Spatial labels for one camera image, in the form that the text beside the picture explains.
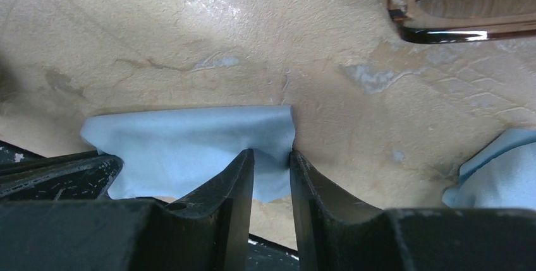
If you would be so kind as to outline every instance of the peeling coating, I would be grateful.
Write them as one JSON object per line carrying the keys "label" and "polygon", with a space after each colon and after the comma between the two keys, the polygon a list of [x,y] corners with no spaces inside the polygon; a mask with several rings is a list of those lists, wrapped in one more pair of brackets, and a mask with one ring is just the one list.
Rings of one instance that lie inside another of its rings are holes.
{"label": "peeling coating", "polygon": [[24,159],[24,154],[15,153],[15,162],[20,162]]}
{"label": "peeling coating", "polygon": [[375,94],[389,88],[393,83],[402,76],[408,74],[420,74],[423,69],[417,72],[404,70],[394,72],[393,70],[377,71],[369,64],[358,64],[356,66],[339,67],[349,76],[354,83],[365,90],[365,94]]}
{"label": "peeling coating", "polygon": [[393,160],[395,162],[403,162],[405,158],[406,158],[406,155],[404,154],[404,152],[393,149]]}

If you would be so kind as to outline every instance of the black bracket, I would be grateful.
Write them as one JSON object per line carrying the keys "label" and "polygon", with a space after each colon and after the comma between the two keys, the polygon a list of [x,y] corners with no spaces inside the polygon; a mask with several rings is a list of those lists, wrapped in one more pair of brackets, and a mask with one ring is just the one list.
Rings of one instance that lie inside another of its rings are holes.
{"label": "black bracket", "polygon": [[248,234],[253,164],[244,150],[169,204],[110,200],[119,158],[44,159],[0,143],[0,270],[536,270],[535,212],[383,211],[293,151],[298,261]]}

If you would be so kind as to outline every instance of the gray patch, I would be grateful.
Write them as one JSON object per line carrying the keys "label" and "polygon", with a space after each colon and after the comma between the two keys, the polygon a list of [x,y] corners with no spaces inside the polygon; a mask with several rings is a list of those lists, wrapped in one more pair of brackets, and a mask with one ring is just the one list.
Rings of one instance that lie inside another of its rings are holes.
{"label": "gray patch", "polygon": [[339,67],[346,76],[350,77],[355,84],[365,89],[365,94],[380,93],[389,88],[393,83],[399,80],[402,76],[408,74],[420,74],[423,69],[413,72],[405,70],[395,72],[393,70],[378,71],[369,64],[358,64],[356,66],[340,66]]}
{"label": "gray patch", "polygon": [[457,60],[461,53],[462,51],[457,51],[457,50],[450,49],[447,47],[443,48],[439,46],[436,49],[431,49],[431,51],[426,53],[426,60],[436,65],[448,64]]}
{"label": "gray patch", "polygon": [[404,152],[400,150],[393,149],[393,160],[395,162],[403,162],[406,159]]}
{"label": "gray patch", "polygon": [[72,77],[66,74],[54,71],[53,69],[48,69],[45,73],[45,79],[50,87],[54,90],[61,90],[66,93],[83,97],[83,88],[74,88],[73,86],[69,85]]}
{"label": "gray patch", "polygon": [[216,61],[212,62],[212,65],[215,67],[230,67],[230,66],[236,66],[240,61],[237,57],[231,56],[231,57],[224,57],[222,59],[218,59]]}
{"label": "gray patch", "polygon": [[421,211],[417,211],[417,213],[419,213],[420,215],[424,217],[441,216],[441,213],[437,211],[433,211],[433,210],[421,210]]}

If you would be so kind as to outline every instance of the microfiber cloth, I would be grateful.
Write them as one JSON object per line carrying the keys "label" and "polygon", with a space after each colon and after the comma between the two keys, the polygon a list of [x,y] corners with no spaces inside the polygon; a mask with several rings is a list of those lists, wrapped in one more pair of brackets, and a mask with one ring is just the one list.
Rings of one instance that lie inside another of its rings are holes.
{"label": "microfiber cloth", "polygon": [[100,152],[123,160],[108,189],[112,199],[181,198],[246,148],[255,156],[253,198],[270,202],[290,194],[288,156],[295,137],[290,105],[96,116],[80,134]]}
{"label": "microfiber cloth", "polygon": [[452,208],[536,210],[536,131],[509,129],[460,167],[443,202]]}

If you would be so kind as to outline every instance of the textured beige surface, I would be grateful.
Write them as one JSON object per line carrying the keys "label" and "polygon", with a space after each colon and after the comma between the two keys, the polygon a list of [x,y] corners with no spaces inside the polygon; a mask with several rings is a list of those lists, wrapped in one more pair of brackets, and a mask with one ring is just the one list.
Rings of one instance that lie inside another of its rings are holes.
{"label": "textured beige surface", "polygon": [[[88,149],[86,117],[295,106],[296,146],[382,208],[439,205],[457,167],[536,124],[536,40],[400,41],[377,0],[0,0],[0,138]],[[295,246],[289,198],[251,231]]]}

